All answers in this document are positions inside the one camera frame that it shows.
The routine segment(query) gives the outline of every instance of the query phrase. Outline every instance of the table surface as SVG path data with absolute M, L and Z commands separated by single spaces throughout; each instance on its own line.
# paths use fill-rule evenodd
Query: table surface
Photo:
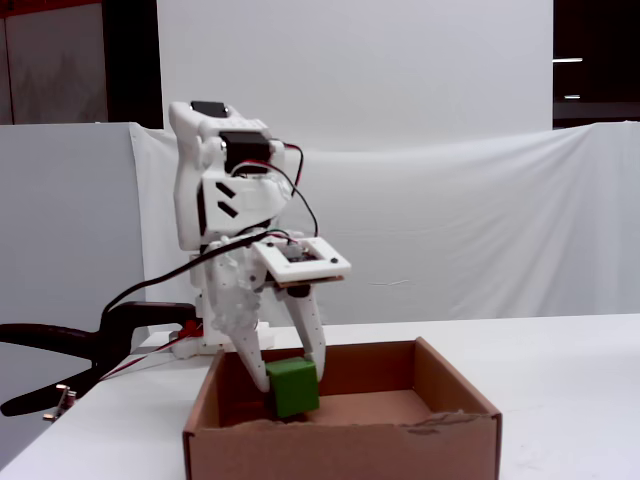
M 504 480 L 640 478 L 640 315 L 325 329 L 330 345 L 430 342 L 504 413 Z M 273 331 L 276 348 L 300 346 Z M 0 480 L 183 479 L 181 432 L 210 362 L 157 353 L 98 384 Z

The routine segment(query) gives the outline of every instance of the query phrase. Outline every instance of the green block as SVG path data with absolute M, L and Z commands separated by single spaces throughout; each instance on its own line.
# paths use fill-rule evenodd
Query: green block
M 276 414 L 280 418 L 320 408 L 316 364 L 301 357 L 267 363 Z

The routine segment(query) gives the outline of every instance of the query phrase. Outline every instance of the black wire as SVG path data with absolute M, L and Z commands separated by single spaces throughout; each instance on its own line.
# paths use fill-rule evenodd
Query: black wire
M 269 232 L 262 232 L 262 233 L 258 233 L 257 235 L 253 235 L 252 237 L 247 237 L 247 238 L 243 238 L 242 240 L 237 240 L 233 243 L 227 243 L 226 245 L 223 245 L 214 250 L 210 250 L 203 255 L 200 255 L 198 258 L 195 258 L 190 262 L 185 263 L 181 267 L 178 267 L 175 270 L 172 270 L 169 273 L 166 273 L 160 277 L 156 277 L 156 278 L 152 278 L 151 280 L 145 280 L 144 282 L 136 283 L 132 287 L 127 288 L 124 292 L 122 292 L 116 298 L 111 300 L 109 303 L 107 303 L 107 306 L 104 307 L 104 310 L 102 311 L 102 316 L 104 317 L 107 313 L 109 313 L 109 310 L 111 310 L 114 305 L 116 305 L 123 298 L 131 295 L 133 292 L 136 292 L 145 287 L 157 285 L 158 283 L 166 282 L 167 280 L 170 280 L 173 277 L 180 275 L 181 273 L 191 270 L 193 267 L 200 265 L 202 262 L 206 262 L 207 260 L 210 260 L 213 257 L 216 257 L 223 253 L 230 252 L 231 250 L 235 250 L 236 248 L 249 246 L 254 242 L 262 240 L 268 235 L 270 235 Z
M 260 160 L 246 160 L 246 162 L 247 162 L 247 164 L 244 164 L 244 162 L 243 163 L 239 163 L 236 166 L 236 170 L 240 170 L 244 166 L 250 166 L 250 165 L 248 165 L 248 163 L 251 162 L 252 164 L 258 164 L 258 165 L 262 165 L 262 166 L 267 167 L 267 168 L 271 168 L 271 169 L 275 170 L 276 172 L 278 172 L 280 175 L 282 175 L 284 178 L 287 179 L 287 182 L 289 182 L 289 185 L 291 185 L 291 188 L 293 189 L 293 191 L 300 196 L 300 198 L 304 202 L 304 206 L 307 207 L 307 210 L 309 211 L 309 214 L 311 215 L 311 218 L 313 218 L 313 228 L 314 228 L 313 236 L 317 237 L 318 236 L 318 219 L 316 218 L 315 214 L 313 213 L 313 210 L 311 210 L 311 207 L 309 206 L 309 203 L 307 202 L 307 199 L 304 198 L 304 195 L 302 195 L 302 193 L 300 193 L 300 190 L 298 190 L 298 187 L 295 186 L 295 184 L 291 181 L 289 176 L 286 173 L 284 173 L 281 169 L 279 169 L 275 165 L 271 165 L 270 163 L 261 162 Z
M 281 228 L 270 228 L 269 232 L 280 232 L 283 233 L 287 238 L 291 238 L 289 233 L 286 230 L 282 230 Z
M 256 223 L 255 225 L 249 225 L 248 227 L 245 227 L 242 230 L 240 230 L 238 233 L 236 233 L 235 236 L 239 237 L 240 235 L 244 235 L 249 230 L 253 230 L 254 228 L 268 229 L 269 225 L 271 225 L 271 220 L 273 220 L 273 219 L 270 218 L 269 220 L 265 220 L 264 222 Z
M 293 143 L 283 143 L 283 145 L 285 146 L 285 148 L 293 148 L 294 150 L 297 150 L 298 153 L 300 154 L 300 163 L 298 163 L 298 174 L 296 175 L 296 182 L 295 182 L 297 187 L 298 185 L 300 185 L 300 177 L 302 176 L 302 167 L 304 165 L 304 152 L 299 146 L 294 145 Z

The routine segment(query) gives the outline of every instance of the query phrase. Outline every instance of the brown cardboard box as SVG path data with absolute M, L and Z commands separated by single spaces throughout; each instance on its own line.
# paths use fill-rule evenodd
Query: brown cardboard box
M 185 426 L 187 478 L 498 478 L 500 412 L 422 338 L 328 347 L 320 395 L 272 419 L 237 354 L 218 354 Z

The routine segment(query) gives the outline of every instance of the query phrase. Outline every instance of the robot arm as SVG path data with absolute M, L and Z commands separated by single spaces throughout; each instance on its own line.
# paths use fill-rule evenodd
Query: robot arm
M 246 120 L 220 103 L 174 103 L 169 110 L 178 137 L 179 166 L 174 199 L 180 247 L 211 251 L 247 231 L 263 231 L 292 197 L 270 165 L 285 171 L 284 144 L 260 120 Z M 233 175 L 242 162 L 244 176 Z M 300 335 L 307 360 L 322 378 L 325 340 L 314 296 L 315 284 L 341 280 L 351 265 L 320 237 L 267 237 L 204 263 L 192 275 L 201 295 L 203 347 L 229 336 L 256 386 L 269 390 L 256 326 L 260 293 L 276 289 Z

